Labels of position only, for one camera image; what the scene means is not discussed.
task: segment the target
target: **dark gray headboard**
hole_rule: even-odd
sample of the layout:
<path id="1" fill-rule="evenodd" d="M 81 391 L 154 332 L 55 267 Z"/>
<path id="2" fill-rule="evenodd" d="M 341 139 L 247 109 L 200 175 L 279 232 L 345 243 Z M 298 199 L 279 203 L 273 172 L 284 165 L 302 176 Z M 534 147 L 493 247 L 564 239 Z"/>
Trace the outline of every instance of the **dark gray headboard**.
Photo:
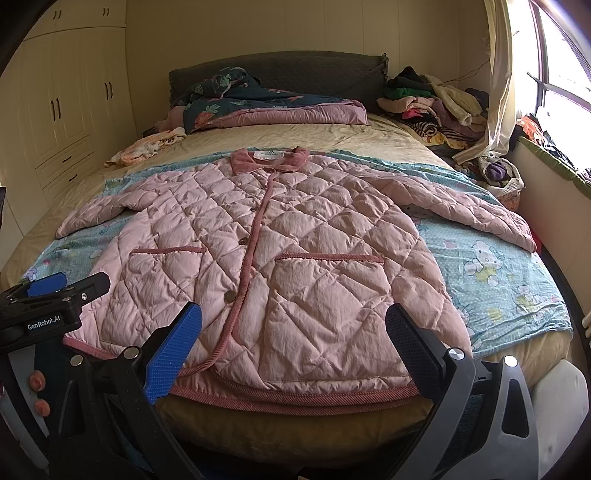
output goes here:
<path id="1" fill-rule="evenodd" d="M 277 51 L 200 63 L 173 70 L 170 105 L 190 85 L 211 78 L 224 67 L 242 67 L 268 88 L 359 100 L 368 112 L 380 113 L 388 57 L 338 51 Z"/>

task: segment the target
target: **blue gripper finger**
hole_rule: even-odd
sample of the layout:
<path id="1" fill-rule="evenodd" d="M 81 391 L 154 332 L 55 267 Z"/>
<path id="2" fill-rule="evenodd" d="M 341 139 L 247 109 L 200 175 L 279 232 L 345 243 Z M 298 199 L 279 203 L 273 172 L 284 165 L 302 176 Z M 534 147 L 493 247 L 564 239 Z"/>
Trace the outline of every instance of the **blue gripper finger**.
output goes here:
<path id="1" fill-rule="evenodd" d="M 62 272 L 54 273 L 53 275 L 49 275 L 49 277 L 32 281 L 27 289 L 27 296 L 37 297 L 39 295 L 58 291 L 64 288 L 66 283 L 66 276 Z"/>
<path id="2" fill-rule="evenodd" d="M 158 398 L 168 395 L 178 371 L 201 333 L 201 308 L 196 303 L 188 302 L 177 319 L 178 322 L 146 366 L 144 392 L 152 405 Z"/>

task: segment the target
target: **cabinet door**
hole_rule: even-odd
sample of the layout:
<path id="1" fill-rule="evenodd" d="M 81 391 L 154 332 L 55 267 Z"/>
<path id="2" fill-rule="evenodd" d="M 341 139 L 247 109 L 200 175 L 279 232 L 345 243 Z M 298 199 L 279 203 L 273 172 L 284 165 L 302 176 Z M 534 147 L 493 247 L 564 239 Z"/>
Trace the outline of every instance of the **cabinet door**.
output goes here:
<path id="1" fill-rule="evenodd" d="M 5 200 L 2 209 L 2 228 L 0 228 L 0 268 L 4 267 L 21 240 L 22 232 L 14 219 L 8 201 Z"/>
<path id="2" fill-rule="evenodd" d="M 53 95 L 51 55 L 54 34 L 24 41 L 22 50 L 21 99 L 27 132 L 27 154 L 32 167 L 60 151 L 58 114 Z"/>
<path id="3" fill-rule="evenodd" d="M 82 78 L 90 108 L 96 157 L 101 163 L 118 152 L 109 117 L 111 90 L 107 84 L 105 62 L 105 29 L 85 28 L 82 34 Z"/>
<path id="4" fill-rule="evenodd" d="M 65 148 L 88 134 L 87 104 L 82 81 L 82 30 L 56 32 L 53 44 L 54 101 L 61 147 Z"/>
<path id="5" fill-rule="evenodd" d="M 7 188 L 6 199 L 11 205 L 11 213 L 19 229 L 26 234 L 45 214 L 48 204 L 24 148 L 33 139 L 23 121 L 21 103 L 23 46 L 19 47 L 0 77 L 0 184 Z"/>
<path id="6" fill-rule="evenodd" d="M 126 0 L 103 0 L 102 6 L 106 8 L 103 25 L 106 27 L 124 27 L 126 3 Z"/>
<path id="7" fill-rule="evenodd" d="M 125 61 L 125 29 L 105 28 L 105 57 L 109 86 L 109 117 L 114 128 L 117 152 L 137 140 L 134 114 L 129 98 L 127 63 Z"/>
<path id="8" fill-rule="evenodd" d="M 61 16 L 57 30 L 100 27 L 105 23 L 106 0 L 60 0 Z"/>
<path id="9" fill-rule="evenodd" d="M 51 33 L 55 30 L 57 17 L 59 16 L 60 12 L 60 2 L 61 0 L 57 0 L 57 2 L 55 2 L 45 11 L 45 13 L 43 13 L 41 18 L 37 20 L 37 23 L 33 25 L 33 28 L 27 34 L 25 40 L 38 37 L 39 35 L 44 35 L 46 33 Z"/>

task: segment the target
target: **drawer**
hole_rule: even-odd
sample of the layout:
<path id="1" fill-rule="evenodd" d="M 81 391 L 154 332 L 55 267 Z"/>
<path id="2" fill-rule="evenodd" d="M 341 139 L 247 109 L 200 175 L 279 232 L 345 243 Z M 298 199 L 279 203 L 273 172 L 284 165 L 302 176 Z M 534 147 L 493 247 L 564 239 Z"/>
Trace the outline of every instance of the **drawer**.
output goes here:
<path id="1" fill-rule="evenodd" d="M 82 140 L 78 140 L 78 142 L 43 162 L 35 169 L 41 187 L 49 185 L 62 173 L 85 158 L 90 152 L 92 152 L 92 145 L 90 143 L 90 136 L 88 136 Z"/>
<path id="2" fill-rule="evenodd" d="M 76 163 L 76 165 L 68 168 L 43 189 L 43 193 L 49 204 L 54 204 L 62 193 L 78 184 L 88 175 L 96 172 L 96 170 L 99 169 L 99 166 L 95 155 L 91 153 Z"/>

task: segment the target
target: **cable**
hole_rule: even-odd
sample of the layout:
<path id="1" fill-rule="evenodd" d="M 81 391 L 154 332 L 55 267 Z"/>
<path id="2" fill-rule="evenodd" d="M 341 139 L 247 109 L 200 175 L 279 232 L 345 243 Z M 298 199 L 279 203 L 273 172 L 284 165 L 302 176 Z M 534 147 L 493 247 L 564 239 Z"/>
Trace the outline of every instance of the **cable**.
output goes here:
<path id="1" fill-rule="evenodd" d="M 469 72 L 466 72 L 464 75 L 462 75 L 461 77 L 457 78 L 457 79 L 452 79 L 452 80 L 448 80 L 446 82 L 443 83 L 449 83 L 449 82 L 459 82 L 461 80 L 467 80 L 467 79 L 471 79 L 472 77 L 475 77 L 476 75 L 478 75 L 478 72 L 480 71 L 480 69 L 486 65 L 489 62 L 490 59 L 486 59 L 485 62 L 480 65 L 477 69 L 473 69 L 470 70 Z"/>

